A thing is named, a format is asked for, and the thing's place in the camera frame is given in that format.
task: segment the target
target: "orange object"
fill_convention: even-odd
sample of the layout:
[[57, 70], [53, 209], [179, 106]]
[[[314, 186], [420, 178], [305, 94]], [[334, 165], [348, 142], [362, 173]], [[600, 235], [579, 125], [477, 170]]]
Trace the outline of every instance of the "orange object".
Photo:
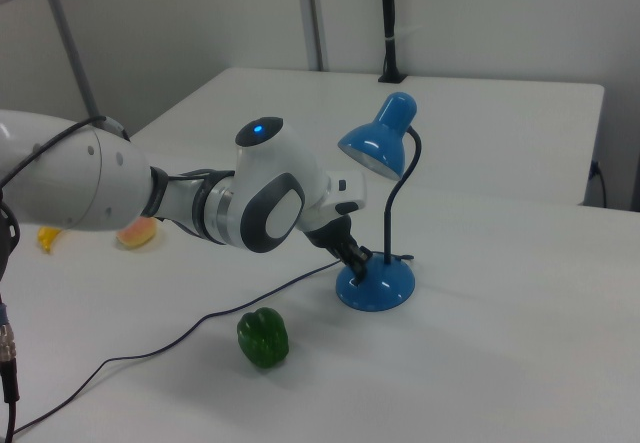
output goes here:
[[44, 251], [51, 253], [51, 245], [56, 236], [61, 232], [58, 228], [49, 228], [48, 226], [41, 226], [38, 230], [38, 243]]
[[137, 248], [155, 236], [157, 226], [155, 218], [141, 216], [127, 228], [116, 233], [116, 238], [127, 248]]

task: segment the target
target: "white table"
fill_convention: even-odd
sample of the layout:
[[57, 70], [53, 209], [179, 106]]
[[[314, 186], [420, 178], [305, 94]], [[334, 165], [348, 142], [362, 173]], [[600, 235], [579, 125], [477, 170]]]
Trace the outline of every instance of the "white table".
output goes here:
[[243, 125], [280, 116], [328, 169], [337, 148], [394, 91], [411, 94], [424, 153], [411, 184], [576, 205], [584, 200], [604, 89], [598, 85], [230, 69], [136, 135], [148, 152], [235, 163]]
[[[177, 170], [233, 158], [226, 143], [192, 139], [204, 130], [189, 105], [135, 143], [172, 150], [177, 158], [153, 159]], [[249, 110], [238, 112], [244, 120]], [[168, 118], [182, 135], [172, 144], [158, 135], [173, 128]], [[368, 183], [353, 234], [375, 249], [391, 184]], [[332, 261], [299, 233], [256, 255], [171, 224], [133, 252], [113, 234], [70, 232], [46, 256], [36, 228], [23, 231], [2, 289], [17, 334], [19, 424], [103, 359], [159, 348], [205, 313]], [[109, 367], [19, 441], [634, 441], [639, 234], [633, 213], [408, 185], [394, 212], [394, 250], [416, 256], [405, 304], [352, 310], [335, 295], [338, 269], [327, 270], [264, 303], [289, 331], [282, 366], [261, 371], [245, 359], [240, 314], [212, 320], [163, 356]]]

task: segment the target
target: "desk lamp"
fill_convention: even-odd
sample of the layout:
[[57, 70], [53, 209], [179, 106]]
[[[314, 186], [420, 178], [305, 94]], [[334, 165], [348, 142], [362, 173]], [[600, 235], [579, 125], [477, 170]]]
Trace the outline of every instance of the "desk lamp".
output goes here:
[[[416, 115], [415, 100], [406, 93], [393, 93], [386, 99], [372, 123], [345, 135], [338, 146], [351, 158], [372, 171], [398, 181], [384, 210], [384, 253], [374, 253], [366, 263], [367, 275], [357, 281], [353, 271], [345, 267], [338, 275], [336, 292], [348, 306], [363, 311], [383, 311], [403, 303], [415, 288], [415, 278], [401, 258], [391, 254], [391, 205], [420, 158], [422, 143], [410, 126]], [[415, 152], [404, 171], [402, 137], [409, 133], [415, 141]]]

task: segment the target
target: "lamp base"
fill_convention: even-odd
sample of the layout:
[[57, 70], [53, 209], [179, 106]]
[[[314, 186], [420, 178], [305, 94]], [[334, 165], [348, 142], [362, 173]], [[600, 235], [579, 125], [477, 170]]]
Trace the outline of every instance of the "lamp base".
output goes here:
[[358, 285], [349, 267], [344, 268], [336, 281], [336, 293], [344, 304], [362, 311], [384, 311], [405, 302], [413, 293], [416, 279], [409, 265], [391, 258], [384, 263], [384, 256], [374, 254], [367, 261], [367, 276]]

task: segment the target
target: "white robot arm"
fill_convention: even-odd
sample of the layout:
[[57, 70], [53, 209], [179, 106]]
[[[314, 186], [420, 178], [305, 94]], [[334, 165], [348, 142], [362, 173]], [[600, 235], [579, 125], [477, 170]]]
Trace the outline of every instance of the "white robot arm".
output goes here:
[[[0, 177], [71, 122], [0, 110]], [[169, 219], [190, 234], [266, 252], [294, 227], [364, 276], [368, 254], [348, 213], [365, 205], [360, 172], [325, 172], [280, 118], [261, 118], [236, 136], [236, 170], [169, 176], [133, 144], [91, 126], [74, 132], [4, 188], [19, 222], [117, 230], [140, 215]]]

